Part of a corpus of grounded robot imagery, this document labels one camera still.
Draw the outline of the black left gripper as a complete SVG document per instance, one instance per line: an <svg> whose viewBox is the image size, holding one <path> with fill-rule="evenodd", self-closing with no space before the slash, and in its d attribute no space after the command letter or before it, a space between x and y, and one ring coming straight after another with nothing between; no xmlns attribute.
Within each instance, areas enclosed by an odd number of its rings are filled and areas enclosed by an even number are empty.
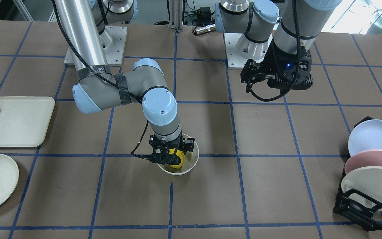
<svg viewBox="0 0 382 239"><path fill-rule="evenodd" d="M290 88L296 69L297 81L291 89L307 90L314 84L310 74L312 58L305 46L300 46L300 62L298 62L295 54L286 53L272 43L261 65L261 73L265 74L270 88L278 88L281 91Z"/></svg>

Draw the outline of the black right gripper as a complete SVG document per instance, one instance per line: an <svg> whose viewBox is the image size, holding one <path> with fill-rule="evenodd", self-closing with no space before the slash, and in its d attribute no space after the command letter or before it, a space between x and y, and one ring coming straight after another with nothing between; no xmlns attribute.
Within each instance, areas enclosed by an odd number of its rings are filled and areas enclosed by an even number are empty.
<svg viewBox="0 0 382 239"><path fill-rule="evenodd" d="M155 135L150 136L150 145L153 148L153 153L150 155L149 161L163 165L178 166L182 163L182 158L176 153L170 154L170 149L181 150L185 154L187 151L193 152L195 139L180 135L173 141L167 142L164 139L160 140Z"/></svg>

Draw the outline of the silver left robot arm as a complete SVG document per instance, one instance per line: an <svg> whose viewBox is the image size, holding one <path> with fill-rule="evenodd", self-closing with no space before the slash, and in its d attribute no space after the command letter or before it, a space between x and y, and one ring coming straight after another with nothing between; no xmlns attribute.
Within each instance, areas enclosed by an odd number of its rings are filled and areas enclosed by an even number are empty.
<svg viewBox="0 0 382 239"><path fill-rule="evenodd" d="M241 34L236 51L247 61L240 77L250 92L267 80L281 93L313 86L310 48L340 0L291 0L280 10L270 0L221 0L215 23L194 30Z"/></svg>

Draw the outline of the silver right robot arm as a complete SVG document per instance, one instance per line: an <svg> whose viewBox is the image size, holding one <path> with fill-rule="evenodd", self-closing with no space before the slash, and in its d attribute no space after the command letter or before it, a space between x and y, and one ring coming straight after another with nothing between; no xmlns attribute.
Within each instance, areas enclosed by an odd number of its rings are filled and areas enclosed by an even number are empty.
<svg viewBox="0 0 382 239"><path fill-rule="evenodd" d="M150 155L132 155L161 165L180 168L184 156L193 152L194 138L184 138L178 105L158 63L143 58L131 72L113 74L88 0L53 0L59 28L76 56L78 84L72 88L78 109L84 114L130 104L142 105L147 126L153 129Z"/></svg>

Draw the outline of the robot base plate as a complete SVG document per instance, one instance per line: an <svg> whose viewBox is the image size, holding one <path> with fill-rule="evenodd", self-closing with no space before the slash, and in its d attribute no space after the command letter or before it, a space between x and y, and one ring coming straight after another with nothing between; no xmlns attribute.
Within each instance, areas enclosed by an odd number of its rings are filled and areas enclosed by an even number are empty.
<svg viewBox="0 0 382 239"><path fill-rule="evenodd" d="M225 33L224 42L229 69L243 69L248 59L257 63L263 61L268 47L273 39L270 34L268 41L264 43L250 42L244 34Z"/></svg>
<svg viewBox="0 0 382 239"><path fill-rule="evenodd" d="M105 31L100 35L102 48L109 66L121 67L126 44L126 26L105 26Z"/></svg>

